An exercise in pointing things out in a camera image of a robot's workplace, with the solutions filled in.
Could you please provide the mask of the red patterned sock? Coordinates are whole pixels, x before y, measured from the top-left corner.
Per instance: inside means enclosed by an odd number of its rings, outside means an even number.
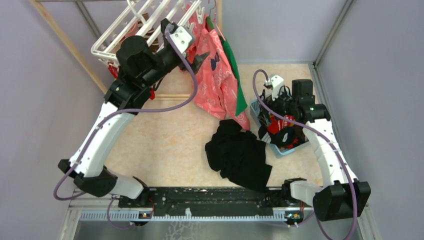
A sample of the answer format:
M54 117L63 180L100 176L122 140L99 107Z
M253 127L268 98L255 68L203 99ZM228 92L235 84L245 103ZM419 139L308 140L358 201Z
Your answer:
M286 120L279 119L275 117L274 115L270 116L271 124L266 127L267 131L271 134L276 135L278 132L280 132L284 128L293 127L294 124L290 123Z

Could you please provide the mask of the dark navy short sock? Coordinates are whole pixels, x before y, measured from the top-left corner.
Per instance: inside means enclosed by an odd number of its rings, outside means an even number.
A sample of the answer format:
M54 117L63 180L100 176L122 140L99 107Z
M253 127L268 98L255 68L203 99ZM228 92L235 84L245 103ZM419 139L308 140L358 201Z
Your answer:
M279 148L285 148L291 145L296 139L296 130L294 126L285 127L276 134L276 145Z

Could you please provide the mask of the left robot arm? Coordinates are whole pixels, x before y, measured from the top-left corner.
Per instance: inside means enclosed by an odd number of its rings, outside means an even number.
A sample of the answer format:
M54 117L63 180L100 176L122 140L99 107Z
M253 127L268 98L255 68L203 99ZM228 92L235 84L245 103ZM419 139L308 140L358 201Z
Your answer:
M186 26L163 19L160 31L164 46L157 52L153 52L140 35L122 41L116 52L117 79L106 92L93 127L76 153L58 163L64 178L71 178L82 194L119 195L129 198L138 207L149 203L149 187L142 180L115 173L105 162L136 115L149 112L144 104L152 96L153 85L177 67L195 78L207 58L206 53L196 55L189 63L187 51L195 42L195 36Z

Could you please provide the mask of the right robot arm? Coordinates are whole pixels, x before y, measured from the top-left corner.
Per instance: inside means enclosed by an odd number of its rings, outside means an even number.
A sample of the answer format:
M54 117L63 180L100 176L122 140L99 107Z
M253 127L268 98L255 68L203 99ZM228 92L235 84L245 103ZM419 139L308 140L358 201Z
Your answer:
M273 75L264 86L272 93L265 98L263 109L277 118L294 118L313 149L323 180L322 186L304 178L285 180L283 203L295 206L302 201L313 207L322 222L359 217L371 195L371 187L368 182L359 181L347 164L327 107L316 103L312 80L293 80L291 90L286 90L283 79Z

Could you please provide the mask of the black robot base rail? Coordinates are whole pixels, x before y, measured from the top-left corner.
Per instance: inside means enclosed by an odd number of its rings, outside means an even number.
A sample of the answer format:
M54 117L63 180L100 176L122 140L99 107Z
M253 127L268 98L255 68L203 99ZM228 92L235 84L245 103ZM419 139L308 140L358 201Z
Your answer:
M283 198L281 187L255 192L243 187L153 187L146 200L124 196L94 197L89 194L71 200L71 210L81 220L148 223L262 222L299 227L314 219L311 206Z

